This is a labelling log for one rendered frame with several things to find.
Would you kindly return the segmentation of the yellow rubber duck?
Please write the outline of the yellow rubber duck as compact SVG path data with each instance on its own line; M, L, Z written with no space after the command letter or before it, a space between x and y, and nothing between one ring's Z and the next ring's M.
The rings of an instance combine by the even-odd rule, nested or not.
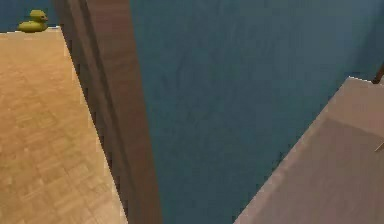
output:
M33 9L30 14L30 20L21 22L17 26L17 30L24 33L35 33L45 31L48 21L48 16L43 10Z

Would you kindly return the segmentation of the brown wooden furniture leg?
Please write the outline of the brown wooden furniture leg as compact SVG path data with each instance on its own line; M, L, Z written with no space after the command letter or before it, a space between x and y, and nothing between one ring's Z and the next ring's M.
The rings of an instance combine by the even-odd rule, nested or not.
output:
M383 76L384 76L384 63L381 65L380 69L375 75L375 78L371 82L373 84L379 84Z

